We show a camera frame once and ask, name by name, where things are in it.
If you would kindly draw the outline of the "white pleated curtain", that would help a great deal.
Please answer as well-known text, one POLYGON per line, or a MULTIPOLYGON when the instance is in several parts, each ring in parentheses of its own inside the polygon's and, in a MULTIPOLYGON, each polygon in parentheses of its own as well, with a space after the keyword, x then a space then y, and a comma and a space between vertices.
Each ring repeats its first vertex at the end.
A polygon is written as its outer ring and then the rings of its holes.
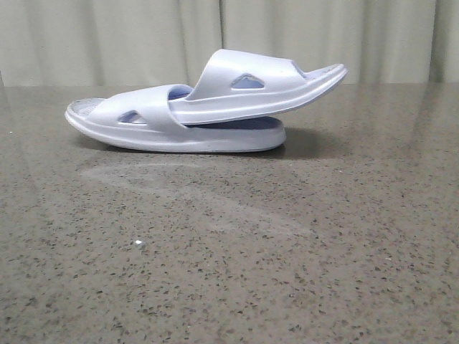
POLYGON ((458 80, 456 1, 3 1, 6 86, 195 83, 218 49, 342 63, 347 82, 458 80))

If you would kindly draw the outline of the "light blue slipper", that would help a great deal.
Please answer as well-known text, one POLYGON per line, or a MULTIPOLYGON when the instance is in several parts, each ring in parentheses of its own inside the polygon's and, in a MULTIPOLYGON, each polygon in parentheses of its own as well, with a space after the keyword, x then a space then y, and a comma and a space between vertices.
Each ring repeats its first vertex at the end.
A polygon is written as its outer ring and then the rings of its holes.
POLYGON ((196 87, 169 104, 184 125, 258 118, 313 102, 347 72, 343 64, 304 72, 290 59, 220 49, 210 57, 196 87))
POLYGON ((76 100, 65 117, 84 135, 121 148, 172 153, 241 153, 266 151, 283 144, 283 123, 261 117, 213 125, 180 123, 172 102, 191 91, 187 85, 164 85, 105 98, 76 100))

